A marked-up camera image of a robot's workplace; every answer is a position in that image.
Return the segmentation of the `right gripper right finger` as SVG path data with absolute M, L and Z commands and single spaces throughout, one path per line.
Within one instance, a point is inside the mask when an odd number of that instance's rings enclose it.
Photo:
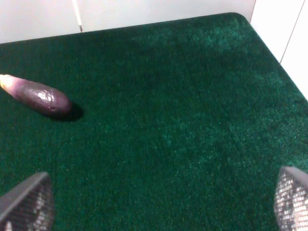
M 280 168 L 273 208 L 281 231 L 308 229 L 307 173 L 296 167 Z

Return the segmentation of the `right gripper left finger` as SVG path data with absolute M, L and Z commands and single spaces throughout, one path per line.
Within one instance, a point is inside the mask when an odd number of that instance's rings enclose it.
M 2 231 L 50 231 L 54 196 L 50 176 L 38 172 L 0 197 Z

